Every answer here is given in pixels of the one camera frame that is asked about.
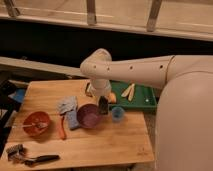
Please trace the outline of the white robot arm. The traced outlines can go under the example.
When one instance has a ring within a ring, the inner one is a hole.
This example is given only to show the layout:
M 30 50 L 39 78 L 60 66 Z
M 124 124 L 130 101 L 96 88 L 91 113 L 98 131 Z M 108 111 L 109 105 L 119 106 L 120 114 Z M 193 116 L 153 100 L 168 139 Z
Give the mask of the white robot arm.
M 80 65 L 97 91 L 108 80 L 161 91 L 155 127 L 155 171 L 213 171 L 213 55 L 169 55 L 114 61 L 98 49 Z

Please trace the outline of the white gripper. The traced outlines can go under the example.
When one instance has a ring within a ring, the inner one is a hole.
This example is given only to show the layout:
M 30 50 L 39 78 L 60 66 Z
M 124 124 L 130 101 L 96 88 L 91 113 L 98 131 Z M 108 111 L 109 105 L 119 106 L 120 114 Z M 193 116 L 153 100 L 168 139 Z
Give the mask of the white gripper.
M 101 96 L 108 97 L 111 93 L 111 84 L 107 79 L 91 79 L 91 93 L 95 98 L 95 103 L 99 102 Z

